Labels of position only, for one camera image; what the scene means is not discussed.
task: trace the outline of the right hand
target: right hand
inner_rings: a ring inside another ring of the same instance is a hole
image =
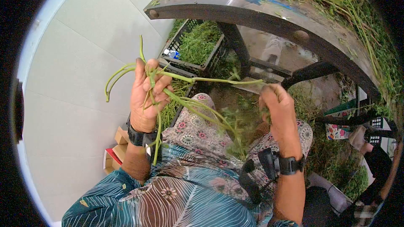
[[[259,97],[260,108],[270,110],[271,133],[279,143],[281,155],[301,157],[300,137],[297,132],[295,102],[279,84],[268,84]]]

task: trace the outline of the left hand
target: left hand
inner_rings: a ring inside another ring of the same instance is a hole
[[[151,105],[152,101],[149,97],[146,100],[145,108],[151,106],[143,110],[143,102],[147,92],[151,89],[150,79],[146,76],[146,70],[156,69],[157,67],[158,61],[155,59],[149,60],[145,65],[141,58],[137,58],[135,80],[130,97],[130,124],[139,132],[151,133],[155,128],[158,111],[162,111],[164,106],[170,102],[169,96],[163,92],[163,89],[167,88],[169,91],[174,92],[173,87],[170,85],[171,77],[160,74],[155,75],[155,86],[152,93],[155,102],[159,102],[159,104],[157,106]]]

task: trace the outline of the plastic bottle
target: plastic bottle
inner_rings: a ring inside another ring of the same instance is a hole
[[[178,59],[179,53],[175,50],[164,50],[164,54],[170,58]]]

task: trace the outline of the forearm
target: forearm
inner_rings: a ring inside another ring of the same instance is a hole
[[[121,168],[143,185],[150,173],[150,163],[145,148],[129,144]]]
[[[280,149],[283,158],[302,158],[300,141],[294,137],[286,148]],[[280,175],[275,192],[275,216],[277,219],[292,220],[301,224],[306,198],[304,175],[297,171],[292,175]]]

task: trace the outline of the patterned shirt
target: patterned shirt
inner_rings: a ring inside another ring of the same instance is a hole
[[[264,194],[253,204],[233,170],[169,145],[144,186],[116,170],[71,206],[62,226],[267,226],[272,209]],[[286,220],[274,226],[298,227]]]

